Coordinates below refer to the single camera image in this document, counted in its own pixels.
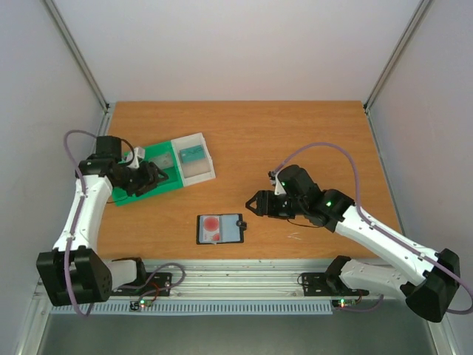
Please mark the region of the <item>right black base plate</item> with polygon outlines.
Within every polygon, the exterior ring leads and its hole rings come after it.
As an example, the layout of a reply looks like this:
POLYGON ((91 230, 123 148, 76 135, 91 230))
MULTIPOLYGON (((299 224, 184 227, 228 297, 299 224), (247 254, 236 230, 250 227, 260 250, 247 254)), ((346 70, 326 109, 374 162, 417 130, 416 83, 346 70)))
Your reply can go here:
POLYGON ((297 283, 306 297, 365 297, 370 294, 367 290, 348 288, 343 283, 331 283, 323 272, 301 273, 297 277, 297 283))

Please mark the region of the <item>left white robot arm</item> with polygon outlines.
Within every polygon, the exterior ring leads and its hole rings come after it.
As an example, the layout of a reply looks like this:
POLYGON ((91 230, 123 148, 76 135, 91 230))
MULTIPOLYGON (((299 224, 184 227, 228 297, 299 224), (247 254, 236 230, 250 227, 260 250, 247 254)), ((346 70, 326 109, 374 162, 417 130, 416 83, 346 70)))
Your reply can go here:
POLYGON ((139 257, 103 261, 97 254, 98 232, 103 212, 115 188, 127 197, 141 197, 169 179, 155 163, 148 162, 138 148, 122 155, 126 140, 102 135, 95 151, 75 161, 75 193, 67 221, 51 251, 41 252, 36 268, 43 286, 56 306, 106 302, 117 289, 142 294, 149 276, 139 257))

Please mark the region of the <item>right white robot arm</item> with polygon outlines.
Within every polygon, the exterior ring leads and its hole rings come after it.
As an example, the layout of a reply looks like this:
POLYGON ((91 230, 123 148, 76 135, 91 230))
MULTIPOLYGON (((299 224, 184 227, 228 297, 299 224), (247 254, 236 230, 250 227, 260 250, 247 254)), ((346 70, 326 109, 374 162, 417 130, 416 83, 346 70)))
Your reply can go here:
POLYGON ((338 256, 325 272, 332 292, 361 289, 403 300, 427 321, 443 319, 460 286, 456 253, 448 248, 436 251, 397 233, 339 190, 320 189, 300 166, 290 165, 270 179, 274 189, 259 190, 245 204, 255 215, 284 220, 302 216, 387 262, 386 267, 373 266, 338 256))

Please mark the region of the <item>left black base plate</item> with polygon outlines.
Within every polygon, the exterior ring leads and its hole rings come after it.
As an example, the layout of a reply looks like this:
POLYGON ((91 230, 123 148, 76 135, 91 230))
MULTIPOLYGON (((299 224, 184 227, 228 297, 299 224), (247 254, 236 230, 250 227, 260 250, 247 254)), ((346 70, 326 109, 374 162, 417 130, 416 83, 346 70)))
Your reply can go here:
POLYGON ((157 292, 156 288, 160 289, 159 296, 160 297, 168 297, 170 295, 170 291, 166 289, 166 287, 170 286, 172 282, 172 273, 169 272, 158 272, 156 273, 151 281, 147 283, 143 288, 135 290, 135 289, 127 289, 124 287, 115 289, 112 291, 112 296, 118 297, 138 297, 146 292, 151 292, 151 295, 154 296, 157 292))

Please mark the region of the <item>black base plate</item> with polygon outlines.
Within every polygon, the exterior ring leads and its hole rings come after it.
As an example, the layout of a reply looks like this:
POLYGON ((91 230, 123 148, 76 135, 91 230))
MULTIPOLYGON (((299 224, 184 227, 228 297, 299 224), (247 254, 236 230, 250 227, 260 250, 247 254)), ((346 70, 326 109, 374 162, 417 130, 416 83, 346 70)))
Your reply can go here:
POLYGON ((348 288, 343 283, 331 283, 323 272, 301 273, 297 277, 297 283, 306 297, 365 297, 370 294, 367 290, 348 288))
POLYGON ((154 296, 157 292, 156 288, 160 289, 159 296, 160 297, 168 297, 170 295, 170 291, 166 289, 166 287, 170 286, 172 282, 172 273, 169 272, 158 272, 156 273, 151 281, 147 283, 143 288, 135 290, 135 289, 127 289, 124 287, 115 289, 112 291, 112 296, 118 297, 138 297, 146 292, 151 292, 151 295, 154 296))

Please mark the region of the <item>right frame post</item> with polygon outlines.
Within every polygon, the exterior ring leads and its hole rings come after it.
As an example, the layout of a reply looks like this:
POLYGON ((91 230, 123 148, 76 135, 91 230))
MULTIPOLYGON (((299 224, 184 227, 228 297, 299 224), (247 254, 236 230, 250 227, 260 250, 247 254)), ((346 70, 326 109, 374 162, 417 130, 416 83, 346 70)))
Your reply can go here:
POLYGON ((363 104, 366 115, 369 115, 370 110, 372 109, 378 96, 381 94, 382 89, 385 87, 389 77, 395 70, 398 62, 401 60, 402 55, 404 54, 406 48, 408 47, 410 41, 414 37, 433 3, 433 0, 421 0, 418 2, 400 38, 396 42, 396 45, 394 46, 394 49, 391 52, 386 64, 378 76, 378 79, 376 80, 372 90, 363 104))

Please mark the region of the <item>teal credit card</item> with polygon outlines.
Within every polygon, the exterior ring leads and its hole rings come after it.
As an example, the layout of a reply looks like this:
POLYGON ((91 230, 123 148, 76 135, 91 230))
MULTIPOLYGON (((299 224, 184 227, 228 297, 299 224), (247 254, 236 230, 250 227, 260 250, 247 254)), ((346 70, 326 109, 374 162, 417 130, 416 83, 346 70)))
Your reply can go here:
POLYGON ((205 150, 202 145, 190 146, 179 151, 180 161, 182 164, 192 163, 205 159, 205 150))

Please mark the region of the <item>frame post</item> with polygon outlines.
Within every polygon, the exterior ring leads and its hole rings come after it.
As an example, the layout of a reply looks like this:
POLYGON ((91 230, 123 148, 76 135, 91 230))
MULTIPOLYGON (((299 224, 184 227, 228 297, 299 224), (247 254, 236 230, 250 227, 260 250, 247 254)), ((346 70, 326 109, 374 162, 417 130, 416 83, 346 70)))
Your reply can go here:
POLYGON ((64 20, 64 17, 61 14, 61 11, 58 8, 58 5, 53 0, 41 0, 45 10, 49 14, 52 22, 56 26, 59 35, 64 40, 65 45, 67 46, 72 58, 75 63, 78 65, 82 75, 84 76, 86 82, 88 83, 90 89, 92 90, 94 96, 96 97, 99 106, 101 107, 104 113, 108 112, 109 103, 105 99, 105 96, 98 85, 98 82, 95 80, 94 75, 92 74, 89 65, 87 64, 81 49, 79 48, 72 32, 70 31, 67 23, 64 20))
POLYGON ((396 42, 396 45, 394 46, 394 49, 391 52, 386 64, 378 76, 378 79, 376 80, 372 90, 363 104, 366 115, 369 115, 370 110, 372 109, 378 96, 381 94, 382 89, 385 87, 389 77, 395 70, 398 62, 401 60, 402 55, 404 54, 406 48, 408 47, 410 41, 414 37, 433 3, 433 0, 421 0, 418 2, 400 38, 396 42))

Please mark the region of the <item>aluminium rail frame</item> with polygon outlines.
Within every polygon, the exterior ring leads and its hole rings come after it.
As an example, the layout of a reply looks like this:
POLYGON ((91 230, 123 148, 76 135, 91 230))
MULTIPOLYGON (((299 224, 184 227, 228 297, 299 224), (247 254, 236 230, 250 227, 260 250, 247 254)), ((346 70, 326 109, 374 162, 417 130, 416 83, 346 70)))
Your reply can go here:
MULTIPOLYGON (((93 250, 83 248, 71 253, 41 252, 36 268, 50 302, 56 307, 106 302, 114 297, 113 290, 121 287, 141 289, 158 272, 172 273, 171 285, 166 287, 170 291, 168 297, 305 297, 297 283, 299 275, 284 273, 277 267, 265 269, 261 262, 246 266, 208 263, 185 266, 168 262, 147 271, 140 258, 105 263, 93 250)), ((156 290, 154 296, 149 291, 131 298, 138 302, 146 302, 150 297, 159 298, 160 289, 156 290)))

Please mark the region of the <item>grey credit card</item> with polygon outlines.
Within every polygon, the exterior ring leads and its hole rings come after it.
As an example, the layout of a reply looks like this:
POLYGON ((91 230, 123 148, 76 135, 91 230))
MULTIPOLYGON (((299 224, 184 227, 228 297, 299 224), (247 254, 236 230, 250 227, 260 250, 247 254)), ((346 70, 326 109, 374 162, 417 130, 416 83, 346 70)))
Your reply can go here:
POLYGON ((173 154, 170 152, 156 155, 152 158, 149 158, 149 161, 154 163, 161 170, 171 169, 174 167, 173 154))

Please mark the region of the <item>left frame post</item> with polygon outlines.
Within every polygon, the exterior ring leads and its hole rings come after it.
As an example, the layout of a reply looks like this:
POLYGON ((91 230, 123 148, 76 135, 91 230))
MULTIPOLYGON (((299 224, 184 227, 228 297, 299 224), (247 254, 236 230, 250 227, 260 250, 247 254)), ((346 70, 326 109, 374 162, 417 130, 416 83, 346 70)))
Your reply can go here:
POLYGON ((99 106, 101 107, 104 113, 108 112, 109 103, 105 99, 105 96, 98 85, 98 82, 95 80, 94 75, 92 74, 89 65, 87 64, 81 49, 79 48, 72 32, 70 31, 67 23, 64 20, 64 17, 61 14, 61 11, 58 8, 58 5, 53 0, 41 0, 45 10, 49 14, 52 22, 56 26, 59 35, 64 40, 65 45, 67 46, 72 58, 75 63, 78 65, 82 75, 84 76, 86 82, 88 83, 90 89, 92 90, 94 96, 96 97, 99 106))

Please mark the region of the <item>green plastic tray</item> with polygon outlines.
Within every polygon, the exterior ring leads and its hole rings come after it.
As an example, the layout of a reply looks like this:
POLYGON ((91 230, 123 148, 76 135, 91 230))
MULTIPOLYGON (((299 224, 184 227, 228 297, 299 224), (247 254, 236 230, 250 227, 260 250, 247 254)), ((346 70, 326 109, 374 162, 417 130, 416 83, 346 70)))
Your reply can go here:
POLYGON ((129 203, 138 202, 150 197, 161 195, 166 192, 171 192, 171 191, 183 188, 183 178, 181 177, 181 174, 180 174, 180 170, 177 164, 177 159, 175 157, 174 150, 171 145, 171 141, 165 141, 165 142, 158 143, 155 145, 146 146, 144 147, 144 149, 146 150, 145 158, 144 158, 144 160, 146 161, 149 161, 149 158, 152 158, 156 155, 160 155, 166 152, 170 152, 173 154, 174 167, 171 169, 164 170, 164 172, 166 172, 169 175, 169 180, 166 182, 160 183, 159 185, 157 185, 157 187, 154 190, 140 197, 136 197, 136 196, 129 197, 124 190, 119 189, 119 188, 114 188, 112 191, 112 202, 115 203, 116 206, 124 206, 129 203))

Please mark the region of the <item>black card holder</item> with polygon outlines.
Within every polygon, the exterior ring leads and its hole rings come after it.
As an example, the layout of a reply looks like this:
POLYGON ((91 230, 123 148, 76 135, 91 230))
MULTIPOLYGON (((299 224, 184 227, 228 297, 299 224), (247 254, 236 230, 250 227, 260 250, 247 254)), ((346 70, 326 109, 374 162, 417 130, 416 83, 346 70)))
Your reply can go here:
POLYGON ((244 234, 248 224, 243 220, 242 214, 201 214, 197 216, 197 245, 218 245, 243 243, 244 234), (220 241, 216 244, 201 243, 199 241, 200 218, 204 215, 214 215, 220 218, 220 241))

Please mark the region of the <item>clear plastic tray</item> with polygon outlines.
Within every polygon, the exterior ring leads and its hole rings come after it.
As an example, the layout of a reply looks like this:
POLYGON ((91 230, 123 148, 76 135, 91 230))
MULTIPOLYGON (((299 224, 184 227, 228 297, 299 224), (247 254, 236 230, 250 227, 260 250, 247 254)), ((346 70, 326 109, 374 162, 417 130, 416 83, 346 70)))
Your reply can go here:
POLYGON ((216 177, 213 160, 201 132, 171 140, 183 186, 192 186, 216 177))

